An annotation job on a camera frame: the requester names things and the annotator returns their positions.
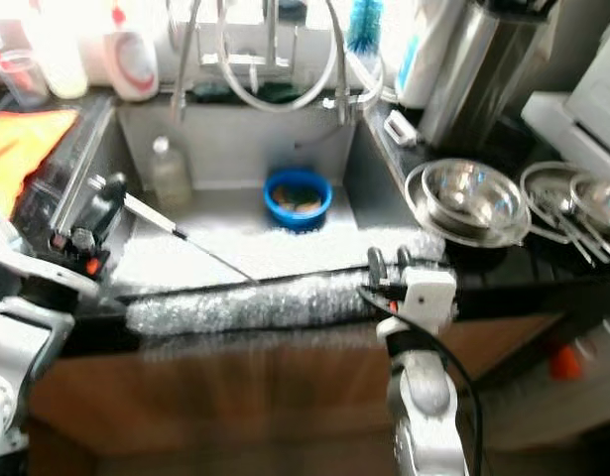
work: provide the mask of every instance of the stainless steel sink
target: stainless steel sink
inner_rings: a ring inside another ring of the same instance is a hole
[[[92,193],[85,178],[96,174],[125,173],[131,193],[157,208],[148,160],[153,140],[167,134],[189,157],[195,191],[190,206],[165,214],[206,248],[257,279],[363,265],[364,247],[374,236],[380,241],[388,237],[395,247],[400,240],[426,240],[415,229],[401,184],[391,175],[365,123],[296,150],[296,141],[332,131],[334,114],[309,108],[279,116],[244,107],[191,105],[179,131],[171,129],[169,113],[167,101],[110,112],[99,145],[80,172],[83,179],[76,180],[78,186],[71,191],[64,226]],[[315,232],[287,232],[265,209],[266,176],[292,166],[312,168],[334,186],[326,220]],[[110,280],[121,294],[242,281],[127,212],[109,246],[117,265]]]

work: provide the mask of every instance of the white container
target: white container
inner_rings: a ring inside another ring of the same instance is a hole
[[[144,101],[159,90],[155,44],[125,25],[121,10],[113,10],[115,29],[104,35],[104,66],[117,94],[126,101]]]
[[[183,154],[171,147],[165,136],[155,139],[153,152],[151,180],[159,205],[172,209],[188,204],[192,199],[192,187]]]
[[[427,106],[464,4],[465,0],[415,0],[412,34],[395,82],[403,106]]]
[[[25,33],[49,89],[62,99],[81,97],[88,89],[75,34],[64,19],[33,14],[25,22]]]

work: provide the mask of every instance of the black countertop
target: black countertop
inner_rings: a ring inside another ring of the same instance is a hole
[[[94,91],[82,99],[55,101],[43,108],[76,108],[80,115],[38,170],[28,177],[25,191],[19,197],[13,221],[34,246],[46,246],[49,219],[58,206],[81,148],[85,147],[104,104],[111,97],[109,91]],[[0,110],[16,109],[9,96],[0,98]],[[414,167],[441,156],[424,145],[413,149],[399,148],[383,130],[384,119],[390,110],[386,104],[379,105],[368,115],[366,125],[384,152],[398,185],[403,186],[407,174]],[[413,111],[406,111],[406,115],[414,123],[420,117]],[[551,149],[538,142],[519,123],[499,124],[487,147],[474,159],[515,179],[532,162],[559,160]],[[590,269],[571,246],[529,236],[524,246],[502,250],[474,250],[448,243],[446,254],[458,278],[457,303],[462,319],[533,313],[567,314],[541,338],[486,375],[483,383],[487,385],[500,383],[539,361],[550,350],[610,313],[610,267]],[[0,270],[1,296],[15,291],[12,280],[4,280],[3,276]],[[139,338],[126,330],[121,313],[104,311],[78,320],[64,354],[76,356],[130,351],[138,346]]]

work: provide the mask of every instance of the black cable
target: black cable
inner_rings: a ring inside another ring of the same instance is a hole
[[[474,388],[474,383],[465,371],[465,367],[463,367],[463,364],[461,364],[459,359],[456,358],[456,356],[452,353],[450,349],[443,345],[441,341],[434,337],[430,332],[425,330],[420,325],[415,324],[407,317],[404,317],[398,314],[397,312],[388,309],[383,304],[377,302],[377,300],[366,290],[366,288],[364,288],[363,286],[358,287],[357,293],[359,293],[360,296],[372,306],[377,307],[382,312],[386,312],[387,314],[396,317],[401,322],[406,324],[413,332],[416,332],[417,334],[420,334],[422,337],[427,339],[427,341],[432,344],[434,349],[441,355],[443,355],[452,365],[454,365],[454,367],[456,367],[456,370],[458,370],[459,374],[461,374],[461,377],[465,382],[467,392],[470,395],[470,398],[472,399],[472,408],[474,413],[474,462],[472,466],[472,476],[481,476],[481,466],[483,464],[483,414],[481,413],[481,401],[479,399],[478,393],[476,392],[476,389]]]

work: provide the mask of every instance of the yellow cloth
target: yellow cloth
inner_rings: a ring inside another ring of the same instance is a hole
[[[9,217],[25,177],[75,122],[72,110],[16,114],[0,112],[0,213]]]

